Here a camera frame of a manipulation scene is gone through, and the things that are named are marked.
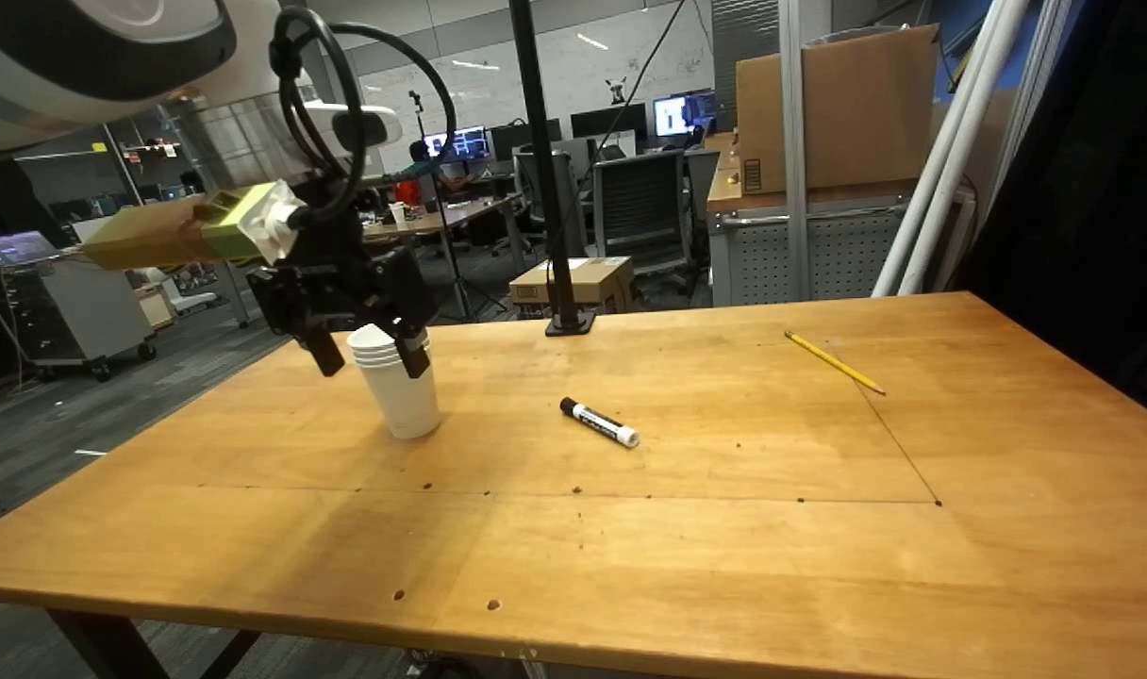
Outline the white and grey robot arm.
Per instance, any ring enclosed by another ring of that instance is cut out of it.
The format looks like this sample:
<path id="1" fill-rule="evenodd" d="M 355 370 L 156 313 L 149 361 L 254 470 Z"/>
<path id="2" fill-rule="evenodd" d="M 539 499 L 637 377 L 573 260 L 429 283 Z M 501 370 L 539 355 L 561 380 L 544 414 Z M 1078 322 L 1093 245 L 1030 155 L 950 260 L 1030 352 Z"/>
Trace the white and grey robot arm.
<path id="1" fill-rule="evenodd" d="M 360 218 L 369 152 L 400 123 L 363 99 L 349 35 L 292 0 L 0 0 L 0 157 L 174 102 L 213 187 L 113 215 L 92 257 L 239 260 L 324 372 L 345 365 L 336 334 L 369 323 L 423 377 L 418 268 L 365 250 Z"/>

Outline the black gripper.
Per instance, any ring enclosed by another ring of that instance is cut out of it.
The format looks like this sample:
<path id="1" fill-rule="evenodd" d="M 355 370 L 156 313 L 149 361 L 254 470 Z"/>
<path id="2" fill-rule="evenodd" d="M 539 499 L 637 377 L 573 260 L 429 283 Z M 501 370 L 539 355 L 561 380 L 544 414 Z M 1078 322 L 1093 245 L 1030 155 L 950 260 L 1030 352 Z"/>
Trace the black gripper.
<path id="1" fill-rule="evenodd" d="M 410 377 L 429 370 L 428 322 L 433 318 L 433 294 L 407 239 L 365 245 L 363 224 L 345 215 L 306 226 L 282 260 L 248 268 L 246 283 L 269 328 L 300 334 L 320 377 L 349 365 L 334 333 L 360 323 L 391 333 Z"/>

